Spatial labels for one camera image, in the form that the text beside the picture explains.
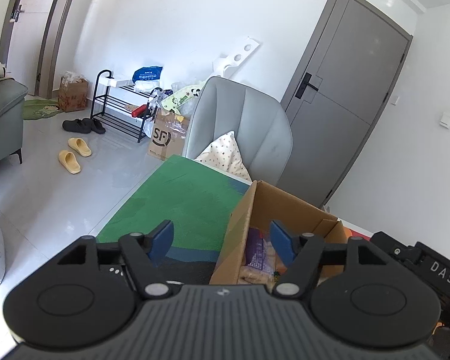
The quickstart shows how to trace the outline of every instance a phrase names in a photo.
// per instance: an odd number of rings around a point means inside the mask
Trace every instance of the light switch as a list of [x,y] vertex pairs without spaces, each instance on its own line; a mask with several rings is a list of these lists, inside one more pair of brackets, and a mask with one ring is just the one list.
[[390,103],[393,104],[393,105],[397,105],[399,98],[400,98],[400,96],[392,95],[390,97]]
[[440,119],[440,126],[450,128],[450,114],[447,112],[444,112],[442,114],[442,118]]

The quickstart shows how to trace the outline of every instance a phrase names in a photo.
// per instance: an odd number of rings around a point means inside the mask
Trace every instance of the blue plastic bag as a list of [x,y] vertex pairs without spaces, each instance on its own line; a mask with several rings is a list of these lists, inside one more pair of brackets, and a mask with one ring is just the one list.
[[135,81],[159,80],[162,69],[161,66],[142,67],[133,73],[133,83]]

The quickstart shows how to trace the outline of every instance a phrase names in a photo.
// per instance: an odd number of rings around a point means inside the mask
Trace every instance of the black shoe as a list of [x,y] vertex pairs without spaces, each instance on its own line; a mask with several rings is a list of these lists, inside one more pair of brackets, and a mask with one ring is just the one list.
[[84,120],[64,120],[62,123],[62,127],[65,131],[89,134],[92,130],[92,127],[89,124],[84,123]]
[[106,131],[105,128],[102,126],[102,123],[95,118],[90,119],[89,117],[86,117],[85,119],[83,119],[83,122],[87,126],[90,126],[91,130],[96,132],[97,134],[104,134]]

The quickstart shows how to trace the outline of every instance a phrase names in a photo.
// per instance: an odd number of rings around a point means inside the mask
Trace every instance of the door frame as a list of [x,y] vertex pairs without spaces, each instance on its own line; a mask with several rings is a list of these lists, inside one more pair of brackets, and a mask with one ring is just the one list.
[[[384,20],[386,23],[388,23],[390,26],[392,26],[397,32],[399,32],[404,38],[407,40],[407,45],[405,47],[405,51],[403,53],[403,58],[400,64],[398,65],[397,72],[394,76],[394,79],[391,82],[390,87],[388,88],[387,96],[382,102],[382,105],[380,106],[377,115],[375,115],[375,118],[372,121],[372,124],[370,125],[370,128],[368,129],[367,133],[365,134],[365,137],[363,138],[363,141],[360,143],[358,149],[356,150],[355,154],[353,155],[350,162],[347,164],[345,170],[337,180],[337,182],[334,184],[333,188],[330,190],[330,192],[327,194],[325,200],[322,202],[320,207],[325,205],[328,200],[332,197],[332,195],[337,190],[338,186],[342,183],[347,173],[350,171],[351,167],[355,163],[356,159],[360,155],[363,147],[365,146],[365,143],[367,142],[368,138],[370,137],[373,129],[377,125],[378,120],[382,116],[383,110],[385,109],[390,96],[392,95],[392,92],[394,90],[394,87],[397,83],[398,77],[400,76],[400,73],[402,72],[402,68],[405,64],[405,61],[407,59],[408,51],[410,50],[410,45],[413,40],[413,36],[410,35],[407,31],[405,31],[402,27],[400,27],[397,23],[395,23],[392,19],[390,19],[387,15],[385,15],[382,11],[380,11],[378,8],[374,7],[372,4],[370,4],[367,0],[355,0],[359,4],[363,5],[365,8],[372,11],[374,14],[376,14],[378,17],[380,17],[382,20]],[[320,38],[322,37],[323,31],[325,30],[325,26],[327,25],[327,22],[332,14],[332,10],[335,7],[337,0],[327,0],[325,3],[325,7],[322,11],[322,14],[320,15],[320,18],[317,22],[317,26],[315,27],[315,30],[312,33],[312,36],[310,40],[308,41],[308,45],[305,48],[305,52],[303,53],[303,56],[300,59],[300,62],[298,63],[298,66],[295,70],[295,73],[292,76],[292,79],[290,80],[290,83],[288,84],[288,87],[282,97],[281,105],[284,111],[287,111],[288,106],[290,105],[293,96],[297,90],[297,88],[300,85],[300,82],[303,78],[303,75],[305,74],[305,71],[307,70],[307,66],[310,63],[310,60],[313,56],[313,53],[315,52],[315,49],[317,48],[318,42],[320,41]]]
[[[16,2],[17,0],[10,0],[8,2],[7,12],[5,14],[2,33],[0,36],[0,62],[4,64],[8,61],[8,53],[10,51],[13,28],[12,31],[10,31],[9,25]],[[40,95],[46,99],[52,98],[56,58],[59,54],[59,46],[62,39],[63,28],[65,27],[65,21],[67,20],[71,2],[72,0],[53,0],[52,2],[45,31],[43,33],[37,73],[35,76],[35,87],[29,88],[29,93]]]

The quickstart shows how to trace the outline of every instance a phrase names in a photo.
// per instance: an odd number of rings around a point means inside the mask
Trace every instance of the sofa leg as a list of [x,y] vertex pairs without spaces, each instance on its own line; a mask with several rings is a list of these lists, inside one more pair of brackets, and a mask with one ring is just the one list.
[[23,161],[22,161],[22,148],[18,149],[17,151],[13,152],[10,155],[14,155],[14,154],[18,154],[18,158],[20,160],[20,164],[22,164],[23,163]]

